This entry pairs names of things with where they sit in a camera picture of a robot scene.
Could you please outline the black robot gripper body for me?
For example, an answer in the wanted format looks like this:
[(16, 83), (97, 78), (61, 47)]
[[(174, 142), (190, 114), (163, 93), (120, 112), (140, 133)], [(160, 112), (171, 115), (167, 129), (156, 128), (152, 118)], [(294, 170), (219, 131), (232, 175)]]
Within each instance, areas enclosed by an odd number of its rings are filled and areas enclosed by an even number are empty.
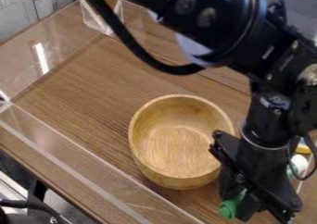
[(258, 194), (258, 212), (267, 211), (279, 224), (289, 224), (302, 210), (302, 201), (286, 174), (287, 146), (269, 148), (245, 135), (238, 138), (219, 130), (211, 136), (214, 142), (208, 151), (220, 166), (226, 166), (235, 174), (243, 189)]

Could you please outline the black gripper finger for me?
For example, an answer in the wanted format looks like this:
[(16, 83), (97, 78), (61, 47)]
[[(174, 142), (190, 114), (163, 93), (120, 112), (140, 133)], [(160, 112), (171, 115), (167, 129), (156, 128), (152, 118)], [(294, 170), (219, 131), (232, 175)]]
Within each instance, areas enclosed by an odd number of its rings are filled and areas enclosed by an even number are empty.
[(259, 211), (261, 201), (257, 193), (246, 193), (236, 209), (235, 218), (246, 222)]
[(219, 172), (219, 197), (222, 200), (231, 199), (243, 190), (243, 186), (235, 180), (235, 174), (226, 166), (220, 166)]

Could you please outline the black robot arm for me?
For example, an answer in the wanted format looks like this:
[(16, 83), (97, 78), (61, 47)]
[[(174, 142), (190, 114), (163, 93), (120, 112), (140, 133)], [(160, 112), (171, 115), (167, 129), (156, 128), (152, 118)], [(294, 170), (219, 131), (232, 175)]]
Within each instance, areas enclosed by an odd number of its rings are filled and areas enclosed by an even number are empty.
[(127, 0), (175, 31), (190, 62), (171, 66), (139, 45), (105, 0), (88, 0), (132, 54), (152, 68), (191, 75), (226, 66), (250, 80), (251, 103), (241, 134), (212, 133), (220, 163), (219, 196), (246, 221), (269, 212), (289, 224), (302, 209), (290, 180), (305, 180), (294, 163), (299, 143), (317, 170), (317, 44), (289, 25), (282, 0)]

